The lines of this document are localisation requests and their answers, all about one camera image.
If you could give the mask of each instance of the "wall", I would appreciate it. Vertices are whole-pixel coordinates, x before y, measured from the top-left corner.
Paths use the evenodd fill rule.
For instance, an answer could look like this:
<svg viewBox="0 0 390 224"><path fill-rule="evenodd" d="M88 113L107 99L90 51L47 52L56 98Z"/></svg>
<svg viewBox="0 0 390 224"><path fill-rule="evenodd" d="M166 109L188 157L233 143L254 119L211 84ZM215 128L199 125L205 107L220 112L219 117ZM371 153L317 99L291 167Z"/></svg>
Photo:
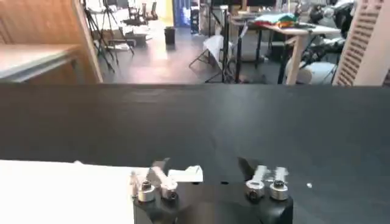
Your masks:
<svg viewBox="0 0 390 224"><path fill-rule="evenodd" d="M78 44L87 82L102 82L79 0L0 0L0 36L7 44Z"/></svg>

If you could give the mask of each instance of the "black table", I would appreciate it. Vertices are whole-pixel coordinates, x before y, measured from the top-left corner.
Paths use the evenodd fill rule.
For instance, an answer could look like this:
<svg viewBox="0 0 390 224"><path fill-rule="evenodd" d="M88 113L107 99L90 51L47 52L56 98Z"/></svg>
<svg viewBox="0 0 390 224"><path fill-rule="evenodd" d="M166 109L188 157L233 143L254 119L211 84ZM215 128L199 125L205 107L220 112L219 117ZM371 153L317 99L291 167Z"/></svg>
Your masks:
<svg viewBox="0 0 390 224"><path fill-rule="evenodd" d="M284 166L295 223L388 223L390 89L262 85L0 85L0 158Z"/></svg>

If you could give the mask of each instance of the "white desk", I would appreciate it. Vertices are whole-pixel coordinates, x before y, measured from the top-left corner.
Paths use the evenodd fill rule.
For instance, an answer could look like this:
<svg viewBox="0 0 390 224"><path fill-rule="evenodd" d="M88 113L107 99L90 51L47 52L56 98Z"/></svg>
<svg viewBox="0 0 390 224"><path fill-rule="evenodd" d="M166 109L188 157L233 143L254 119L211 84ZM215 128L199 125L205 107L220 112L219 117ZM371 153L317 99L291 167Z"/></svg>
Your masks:
<svg viewBox="0 0 390 224"><path fill-rule="evenodd" d="M76 45L0 44L0 82L24 82L71 63L77 82L83 83L76 51Z"/></svg>
<svg viewBox="0 0 390 224"><path fill-rule="evenodd" d="M302 53L305 49L304 40L309 35L320 35L320 34L334 34L340 33L339 29L334 29L326 26L316 26L313 29L294 29L287 28L281 29L277 26L267 26L263 25L265 28L285 34L285 35L294 35L296 36L296 40L294 43L294 52L292 53L292 68L290 69L289 74L287 75L286 84L287 85L295 85L297 82L297 76L299 71L299 64L302 59Z"/></svg>

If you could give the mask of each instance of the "metal bolt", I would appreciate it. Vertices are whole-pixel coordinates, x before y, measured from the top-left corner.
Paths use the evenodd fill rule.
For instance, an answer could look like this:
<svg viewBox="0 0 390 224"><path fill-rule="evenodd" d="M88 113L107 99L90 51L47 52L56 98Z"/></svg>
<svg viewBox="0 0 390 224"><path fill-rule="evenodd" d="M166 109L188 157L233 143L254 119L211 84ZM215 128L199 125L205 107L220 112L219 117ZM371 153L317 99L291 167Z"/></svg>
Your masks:
<svg viewBox="0 0 390 224"><path fill-rule="evenodd" d="M285 186L285 182L282 180L275 180L274 181L274 187L275 188L283 188Z"/></svg>
<svg viewBox="0 0 390 224"><path fill-rule="evenodd" d="M251 201L255 201L258 198L258 194L256 191L250 191L248 197Z"/></svg>
<svg viewBox="0 0 390 224"><path fill-rule="evenodd" d="M152 183L148 180L143 181L141 185L141 190L142 191L148 191L152 188Z"/></svg>

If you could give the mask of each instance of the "black trash can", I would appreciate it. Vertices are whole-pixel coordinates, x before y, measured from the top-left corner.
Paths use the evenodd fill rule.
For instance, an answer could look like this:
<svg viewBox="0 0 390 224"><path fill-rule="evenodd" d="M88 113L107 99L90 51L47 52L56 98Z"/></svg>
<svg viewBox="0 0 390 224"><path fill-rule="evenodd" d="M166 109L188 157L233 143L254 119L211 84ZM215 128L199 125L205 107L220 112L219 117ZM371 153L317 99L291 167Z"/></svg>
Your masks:
<svg viewBox="0 0 390 224"><path fill-rule="evenodd" d="M165 28L165 44L175 44L175 27L170 26Z"/></svg>

